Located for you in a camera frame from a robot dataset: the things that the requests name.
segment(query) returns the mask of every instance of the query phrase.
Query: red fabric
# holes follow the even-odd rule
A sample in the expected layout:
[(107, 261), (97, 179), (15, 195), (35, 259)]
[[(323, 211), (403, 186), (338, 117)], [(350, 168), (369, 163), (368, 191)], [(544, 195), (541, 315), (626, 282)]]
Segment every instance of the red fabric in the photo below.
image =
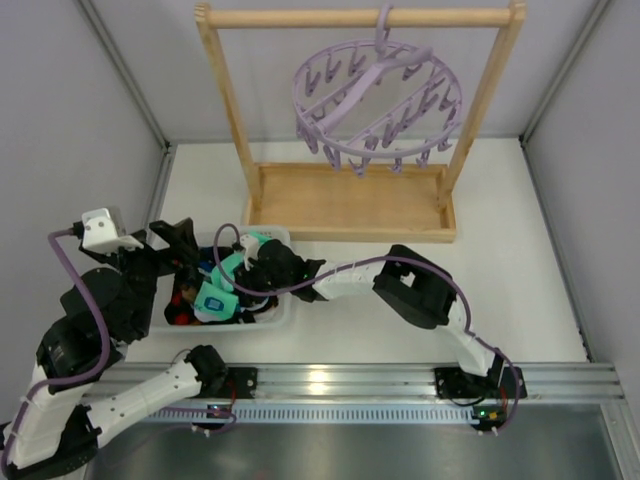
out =
[(176, 293), (173, 294), (173, 297), (171, 297), (171, 304), (175, 305), (176, 307), (179, 307), (181, 303), (182, 303), (182, 292), (178, 290)]
[(175, 325), (189, 325), (191, 318), (186, 313), (181, 313), (175, 317)]

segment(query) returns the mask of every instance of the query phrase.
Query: wooden base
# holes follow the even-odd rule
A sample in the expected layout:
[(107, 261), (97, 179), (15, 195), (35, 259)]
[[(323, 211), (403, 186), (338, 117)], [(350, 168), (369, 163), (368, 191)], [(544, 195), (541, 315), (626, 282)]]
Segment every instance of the wooden base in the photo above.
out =
[(283, 225), (294, 240), (450, 243), (456, 236), (453, 201), (440, 212), (438, 185), (445, 165), (369, 165), (360, 179), (327, 164), (262, 163), (262, 201), (247, 207), (247, 225)]

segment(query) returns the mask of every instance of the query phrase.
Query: white wall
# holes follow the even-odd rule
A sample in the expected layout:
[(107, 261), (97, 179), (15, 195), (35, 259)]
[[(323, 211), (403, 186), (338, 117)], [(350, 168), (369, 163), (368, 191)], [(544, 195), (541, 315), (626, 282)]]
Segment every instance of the white wall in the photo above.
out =
[(639, 24), (639, 2), (613, 2), (530, 157), (587, 336), (615, 363), (640, 425)]
[(139, 227), (161, 153), (73, 1), (0, 2), (0, 65), (1, 423), (70, 287), (47, 233), (103, 205)]
[[(517, 136), (595, 0), (530, 0), (529, 15), (484, 122), (484, 135)], [(229, 140), (222, 101), (193, 18), (195, 0), (94, 0), (169, 139)], [(214, 8), (371, 8), (382, 0), (210, 0)], [(503, 7), (508, 0), (402, 0), (397, 7)], [(300, 64), (334, 43), (373, 29), (223, 31), (227, 61), (253, 140), (294, 136), (291, 81)], [(494, 30), (397, 30), (430, 44), (449, 63), (467, 99), (475, 91)], [(390, 93), (389, 84), (378, 87)]]

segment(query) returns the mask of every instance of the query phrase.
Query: wooden drying rack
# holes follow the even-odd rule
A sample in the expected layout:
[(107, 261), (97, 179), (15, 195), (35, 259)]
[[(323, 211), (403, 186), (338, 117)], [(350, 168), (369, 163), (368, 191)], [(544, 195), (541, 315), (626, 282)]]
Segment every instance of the wooden drying rack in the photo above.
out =
[(244, 221), (284, 225), (296, 240), (453, 242), (456, 221), (451, 193), (489, 108), (526, 16), (523, 0), (507, 8), (401, 9), (387, 27), (497, 28), (493, 48), (469, 108), (451, 162), (403, 174), (369, 165), (364, 179), (328, 164), (255, 163), (233, 91), (219, 29), (374, 28), (379, 10), (195, 9), (196, 24), (218, 83), (238, 158), (249, 187)]

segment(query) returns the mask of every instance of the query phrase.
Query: white table surface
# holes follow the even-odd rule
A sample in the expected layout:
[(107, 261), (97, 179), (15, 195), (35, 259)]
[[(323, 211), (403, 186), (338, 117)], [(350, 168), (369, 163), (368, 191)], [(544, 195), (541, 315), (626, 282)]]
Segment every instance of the white table surface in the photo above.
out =
[[(320, 161), (293, 143), (252, 144), (256, 161)], [(443, 161), (451, 151), (435, 156)], [(240, 222), (246, 185), (232, 144), (180, 145), (161, 218), (193, 218), (196, 230)], [(524, 157), (515, 139), (480, 139), (454, 192), (453, 244), (410, 244), (453, 274), (469, 298), (473, 328), (520, 362), (584, 362), (585, 351), (561, 280)], [(303, 257), (362, 259), (387, 244), (296, 242)], [(157, 299), (163, 322), (168, 299)], [(214, 345), (224, 360), (284, 363), (452, 362), (438, 335), (404, 322), (375, 294), (333, 302), (293, 301), (274, 330), (151, 333), (128, 361), (168, 361), (181, 349)]]

